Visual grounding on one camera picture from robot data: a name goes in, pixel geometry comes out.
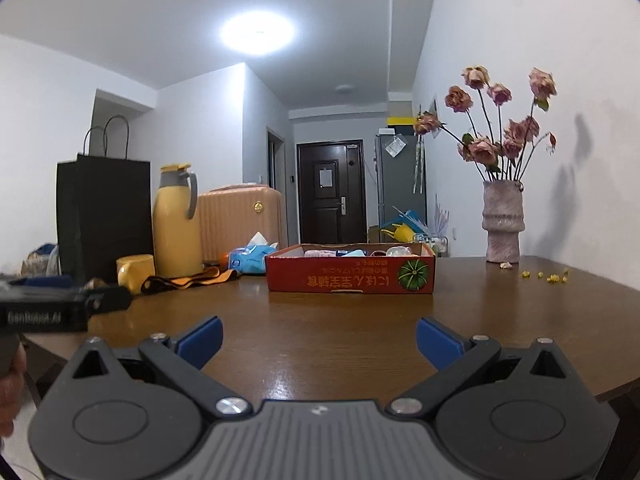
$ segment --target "ceiling light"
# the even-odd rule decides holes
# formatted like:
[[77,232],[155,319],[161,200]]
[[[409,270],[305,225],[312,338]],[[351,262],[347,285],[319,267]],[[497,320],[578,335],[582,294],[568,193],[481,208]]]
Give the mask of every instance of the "ceiling light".
[[293,39],[293,26],[271,12],[248,12],[222,27],[222,41],[234,50],[263,56],[281,49]]

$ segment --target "yellow thermos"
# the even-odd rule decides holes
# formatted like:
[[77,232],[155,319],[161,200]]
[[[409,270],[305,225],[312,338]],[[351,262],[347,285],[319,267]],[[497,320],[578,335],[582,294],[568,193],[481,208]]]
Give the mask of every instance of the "yellow thermos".
[[160,188],[154,202],[156,273],[165,278],[193,276],[202,271],[198,223],[198,181],[191,164],[160,168]]

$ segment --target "watermelon illustration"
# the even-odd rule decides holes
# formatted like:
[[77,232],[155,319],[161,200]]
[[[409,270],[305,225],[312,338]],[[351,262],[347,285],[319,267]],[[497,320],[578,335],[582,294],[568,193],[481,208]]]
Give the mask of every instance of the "watermelon illustration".
[[420,290],[429,279],[429,266],[418,258],[407,260],[398,270],[398,283],[410,291]]

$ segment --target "human hand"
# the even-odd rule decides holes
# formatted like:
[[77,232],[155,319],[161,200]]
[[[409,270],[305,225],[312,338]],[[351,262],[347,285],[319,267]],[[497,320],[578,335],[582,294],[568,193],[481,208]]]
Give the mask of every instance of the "human hand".
[[20,412],[20,394],[26,371],[27,355],[19,345],[9,374],[0,379],[0,436],[11,436],[14,432],[14,418]]

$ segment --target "thermos lid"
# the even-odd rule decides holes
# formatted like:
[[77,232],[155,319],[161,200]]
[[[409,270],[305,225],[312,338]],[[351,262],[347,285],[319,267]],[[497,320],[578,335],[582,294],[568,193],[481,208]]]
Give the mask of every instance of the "thermos lid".
[[182,164],[166,164],[165,166],[160,167],[160,173],[164,173],[165,171],[187,170],[190,167],[191,167],[190,162],[184,162]]

